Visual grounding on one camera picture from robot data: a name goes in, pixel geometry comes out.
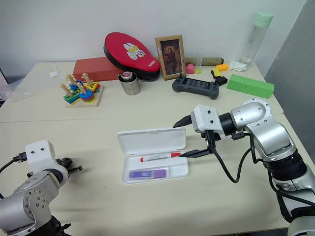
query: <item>wooden picture frame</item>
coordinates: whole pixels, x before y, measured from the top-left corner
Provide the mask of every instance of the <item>wooden picture frame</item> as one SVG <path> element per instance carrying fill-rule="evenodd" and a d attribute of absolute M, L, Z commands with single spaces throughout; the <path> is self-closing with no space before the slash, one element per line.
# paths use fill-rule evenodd
<path fill-rule="evenodd" d="M 155 38 L 164 80 L 186 75 L 183 38 L 181 35 Z"/>

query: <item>wooden peg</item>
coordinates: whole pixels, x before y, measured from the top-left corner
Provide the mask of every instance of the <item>wooden peg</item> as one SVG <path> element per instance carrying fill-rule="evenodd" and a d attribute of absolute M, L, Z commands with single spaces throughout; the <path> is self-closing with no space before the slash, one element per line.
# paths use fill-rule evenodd
<path fill-rule="evenodd" d="M 77 86 L 79 87 L 79 89 L 81 90 L 83 94 L 87 94 L 87 91 L 85 90 L 85 88 L 82 86 L 80 82 L 77 82 Z"/>
<path fill-rule="evenodd" d="M 85 79 L 85 81 L 88 83 L 88 85 L 90 87 L 93 87 L 93 83 L 92 83 L 92 80 L 90 80 L 90 78 L 89 78 L 89 74 L 83 73 L 81 79 Z"/>
<path fill-rule="evenodd" d="M 67 78 L 68 80 L 70 80 L 73 85 L 75 85 L 75 80 L 73 79 L 73 76 L 72 76 L 72 75 L 67 74 L 67 77 L 66 77 L 66 78 Z"/>
<path fill-rule="evenodd" d="M 65 91 L 65 93 L 69 96 L 72 97 L 73 94 L 70 92 L 70 90 L 64 85 L 64 84 L 60 84 L 60 87 Z"/>

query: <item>black game controller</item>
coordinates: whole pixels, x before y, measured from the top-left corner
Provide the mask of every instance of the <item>black game controller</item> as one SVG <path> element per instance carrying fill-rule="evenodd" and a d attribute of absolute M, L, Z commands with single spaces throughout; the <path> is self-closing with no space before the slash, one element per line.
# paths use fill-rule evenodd
<path fill-rule="evenodd" d="M 172 85 L 176 92 L 192 92 L 201 95 L 209 96 L 211 99 L 216 99 L 219 95 L 219 85 L 215 82 L 206 82 L 194 80 L 180 75 Z"/>

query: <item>pink toy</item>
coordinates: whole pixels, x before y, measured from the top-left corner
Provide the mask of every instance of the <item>pink toy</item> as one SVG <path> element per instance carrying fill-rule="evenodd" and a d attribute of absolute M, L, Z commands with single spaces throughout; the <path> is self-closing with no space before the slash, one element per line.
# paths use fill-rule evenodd
<path fill-rule="evenodd" d="M 187 74 L 194 74 L 195 73 L 195 66 L 193 64 L 188 64 L 186 66 L 186 73 Z"/>

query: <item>green sponge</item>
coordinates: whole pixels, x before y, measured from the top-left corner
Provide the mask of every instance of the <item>green sponge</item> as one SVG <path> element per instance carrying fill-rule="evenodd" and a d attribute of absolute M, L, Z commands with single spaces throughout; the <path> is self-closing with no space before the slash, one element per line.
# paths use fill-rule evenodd
<path fill-rule="evenodd" d="M 273 84 L 235 74 L 231 75 L 227 88 L 264 98 L 269 98 L 274 91 Z"/>

